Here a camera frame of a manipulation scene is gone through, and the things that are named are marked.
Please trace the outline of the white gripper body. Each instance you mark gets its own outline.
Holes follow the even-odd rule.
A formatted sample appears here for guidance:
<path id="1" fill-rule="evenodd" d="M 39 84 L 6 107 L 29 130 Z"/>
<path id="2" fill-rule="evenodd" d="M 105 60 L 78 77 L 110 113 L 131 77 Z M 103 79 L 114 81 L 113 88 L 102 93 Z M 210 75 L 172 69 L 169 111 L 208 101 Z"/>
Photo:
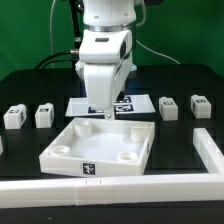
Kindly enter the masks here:
<path id="1" fill-rule="evenodd" d="M 111 110 L 132 67 L 132 33 L 85 29 L 76 72 L 85 82 L 88 105 Z"/>

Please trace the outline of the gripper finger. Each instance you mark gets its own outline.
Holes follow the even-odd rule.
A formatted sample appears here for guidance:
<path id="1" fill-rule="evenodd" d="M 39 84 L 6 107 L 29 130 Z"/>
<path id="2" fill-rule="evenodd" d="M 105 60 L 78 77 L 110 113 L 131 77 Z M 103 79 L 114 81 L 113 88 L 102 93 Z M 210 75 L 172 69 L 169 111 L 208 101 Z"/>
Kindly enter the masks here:
<path id="1" fill-rule="evenodd" d="M 114 111 L 113 110 L 106 110 L 104 112 L 104 117 L 106 120 L 113 120 L 114 119 Z"/>

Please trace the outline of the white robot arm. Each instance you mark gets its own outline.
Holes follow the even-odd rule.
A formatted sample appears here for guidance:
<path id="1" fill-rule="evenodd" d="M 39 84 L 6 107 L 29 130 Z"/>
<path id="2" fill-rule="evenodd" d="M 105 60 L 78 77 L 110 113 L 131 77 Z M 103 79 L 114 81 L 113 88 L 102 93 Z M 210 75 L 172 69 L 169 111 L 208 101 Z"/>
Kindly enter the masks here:
<path id="1" fill-rule="evenodd" d="M 75 69 L 88 106 L 115 119 L 114 103 L 132 67 L 133 31 L 144 24 L 144 0 L 83 0 L 85 29 Z"/>

